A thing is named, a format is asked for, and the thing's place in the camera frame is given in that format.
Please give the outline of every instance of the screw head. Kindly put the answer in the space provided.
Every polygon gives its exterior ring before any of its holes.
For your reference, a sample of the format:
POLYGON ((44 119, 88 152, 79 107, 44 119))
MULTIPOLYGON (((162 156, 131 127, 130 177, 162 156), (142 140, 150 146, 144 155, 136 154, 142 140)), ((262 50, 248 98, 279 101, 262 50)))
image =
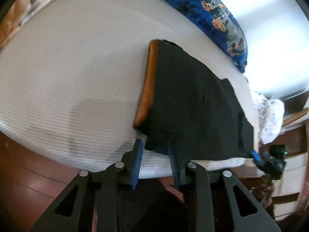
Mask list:
POLYGON ((123 162, 121 162, 121 161, 119 161, 119 162, 117 162, 116 164, 115 164, 115 167, 116 168, 122 168, 122 167, 124 167, 124 163, 123 162))
POLYGON ((79 175, 80 175, 81 177, 85 177, 85 176, 88 175, 88 171, 87 171, 87 170, 81 170, 81 171, 79 172, 79 175))
POLYGON ((232 173, 231 173, 230 171, 224 171, 224 172, 223 172, 223 175, 224 175, 225 177, 231 177, 231 176, 232 176, 232 173))
POLYGON ((189 168, 196 168, 196 164, 194 162, 189 162, 188 167, 189 168))

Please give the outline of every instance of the crumpled fabric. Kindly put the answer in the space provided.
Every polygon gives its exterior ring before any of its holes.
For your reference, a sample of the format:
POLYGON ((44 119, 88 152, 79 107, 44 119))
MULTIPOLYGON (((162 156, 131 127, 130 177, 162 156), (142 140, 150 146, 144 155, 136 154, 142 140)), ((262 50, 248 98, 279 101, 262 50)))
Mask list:
POLYGON ((251 91, 253 105, 259 117, 259 141, 270 143, 279 135, 284 115, 284 103, 278 99, 267 99, 263 94, 251 91))

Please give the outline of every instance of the pillow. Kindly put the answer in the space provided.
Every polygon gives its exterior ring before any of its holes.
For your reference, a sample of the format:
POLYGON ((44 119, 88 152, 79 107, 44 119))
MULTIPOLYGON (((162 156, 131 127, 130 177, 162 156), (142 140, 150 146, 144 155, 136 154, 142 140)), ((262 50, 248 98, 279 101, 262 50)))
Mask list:
POLYGON ((247 43, 236 19, 221 0, 164 0, 199 27, 244 72, 247 43))

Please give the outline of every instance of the white drawer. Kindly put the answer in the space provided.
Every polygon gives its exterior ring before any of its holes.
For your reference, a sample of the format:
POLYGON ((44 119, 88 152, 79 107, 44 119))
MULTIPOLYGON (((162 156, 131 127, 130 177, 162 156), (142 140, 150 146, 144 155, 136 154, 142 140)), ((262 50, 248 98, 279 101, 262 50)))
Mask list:
POLYGON ((296 211, 297 201, 274 205, 275 220, 280 220, 282 216, 296 211))
POLYGON ((307 165, 308 153, 287 158, 284 171, 289 171, 307 165))
POLYGON ((295 194, 302 191, 307 166, 283 172, 282 178, 274 182, 275 191, 272 196, 295 194))

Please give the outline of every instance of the white wall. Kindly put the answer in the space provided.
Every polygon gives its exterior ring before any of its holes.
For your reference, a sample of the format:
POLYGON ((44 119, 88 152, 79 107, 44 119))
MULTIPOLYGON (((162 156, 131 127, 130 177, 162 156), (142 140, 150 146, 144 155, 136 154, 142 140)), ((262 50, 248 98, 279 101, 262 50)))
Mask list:
POLYGON ((252 90, 280 97, 309 87, 309 22, 294 0, 222 0, 245 33, 252 90))

